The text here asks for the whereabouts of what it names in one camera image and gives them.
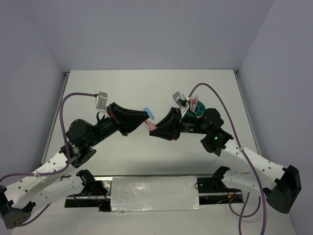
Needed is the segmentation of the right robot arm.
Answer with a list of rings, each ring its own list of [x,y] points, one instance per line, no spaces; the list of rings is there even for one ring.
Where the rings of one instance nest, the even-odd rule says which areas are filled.
[[[302,189],[299,170],[276,164],[239,145],[222,129],[223,124],[215,108],[206,109],[200,117],[182,117],[178,108],[171,108],[149,134],[168,141],[177,140],[182,133],[203,134],[202,146],[217,155],[221,164],[214,174],[215,190],[236,188],[258,196],[264,194],[273,209],[289,213]]]

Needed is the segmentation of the pink translucent case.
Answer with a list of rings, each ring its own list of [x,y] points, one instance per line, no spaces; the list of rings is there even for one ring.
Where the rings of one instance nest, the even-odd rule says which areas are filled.
[[[157,129],[157,126],[154,125],[152,122],[146,120],[143,122],[143,125],[149,130],[149,131],[153,131],[155,129]]]

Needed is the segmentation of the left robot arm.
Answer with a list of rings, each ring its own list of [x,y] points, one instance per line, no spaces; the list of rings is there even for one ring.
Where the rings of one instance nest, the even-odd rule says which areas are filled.
[[[127,136],[148,118],[145,111],[112,103],[95,125],[75,120],[66,133],[67,143],[49,161],[19,181],[0,187],[0,217],[6,228],[29,224],[33,213],[63,197],[93,194],[99,185],[94,176],[80,166],[96,153],[94,146],[115,132]]]

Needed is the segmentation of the pink highlighter pen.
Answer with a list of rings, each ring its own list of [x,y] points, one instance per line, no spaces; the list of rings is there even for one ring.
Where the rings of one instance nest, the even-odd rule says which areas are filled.
[[[199,100],[199,96],[198,96],[198,95],[196,95],[196,96],[197,96],[197,97],[196,97],[196,102],[195,102],[195,104],[196,104],[195,111],[196,111],[197,104],[198,104],[198,100]]]

